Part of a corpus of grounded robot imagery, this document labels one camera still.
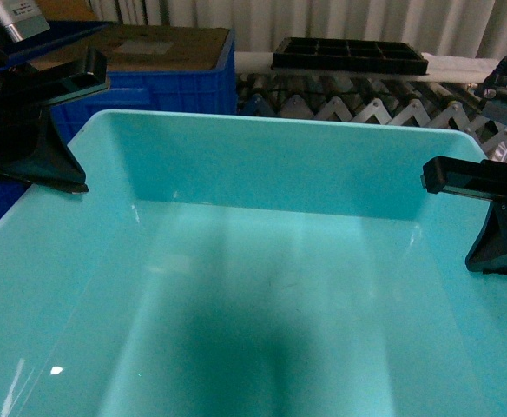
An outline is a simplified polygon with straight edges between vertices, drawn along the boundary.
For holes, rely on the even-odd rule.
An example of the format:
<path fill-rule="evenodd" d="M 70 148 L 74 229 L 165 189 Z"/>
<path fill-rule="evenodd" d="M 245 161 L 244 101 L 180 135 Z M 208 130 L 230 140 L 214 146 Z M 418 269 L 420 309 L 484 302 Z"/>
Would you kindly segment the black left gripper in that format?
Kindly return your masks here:
<path fill-rule="evenodd" d="M 107 90 L 107 58 L 88 49 L 82 59 L 39 71 L 30 59 L 26 42 L 0 27 L 0 182 L 87 193 L 86 174 L 45 106 Z"/>

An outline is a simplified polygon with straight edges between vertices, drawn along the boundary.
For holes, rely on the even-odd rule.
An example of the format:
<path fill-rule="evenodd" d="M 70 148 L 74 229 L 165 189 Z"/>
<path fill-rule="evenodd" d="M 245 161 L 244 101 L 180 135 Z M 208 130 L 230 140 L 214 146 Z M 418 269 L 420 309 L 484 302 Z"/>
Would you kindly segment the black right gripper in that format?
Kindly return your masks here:
<path fill-rule="evenodd" d="M 507 275 L 507 163 L 436 156 L 422 170 L 422 186 L 430 194 L 493 201 L 465 266 L 484 275 Z"/>

